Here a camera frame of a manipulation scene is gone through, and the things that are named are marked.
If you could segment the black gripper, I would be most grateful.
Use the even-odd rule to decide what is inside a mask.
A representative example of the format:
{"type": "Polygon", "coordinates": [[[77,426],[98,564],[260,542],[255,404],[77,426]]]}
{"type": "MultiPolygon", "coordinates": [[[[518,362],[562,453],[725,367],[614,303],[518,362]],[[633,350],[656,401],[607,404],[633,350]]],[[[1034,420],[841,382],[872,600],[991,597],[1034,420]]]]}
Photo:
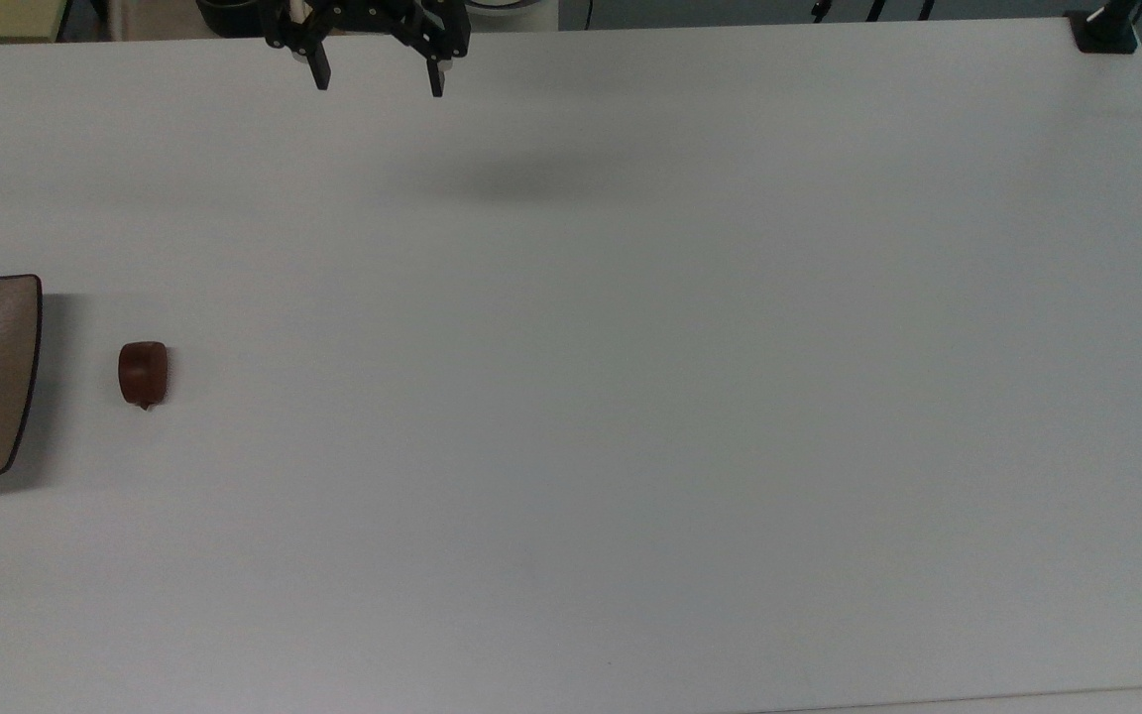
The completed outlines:
{"type": "Polygon", "coordinates": [[[463,1],[282,1],[266,13],[266,45],[307,64],[317,90],[329,89],[331,64],[313,29],[411,37],[426,62],[431,95],[441,98],[449,64],[471,50],[471,18],[463,1]]]}

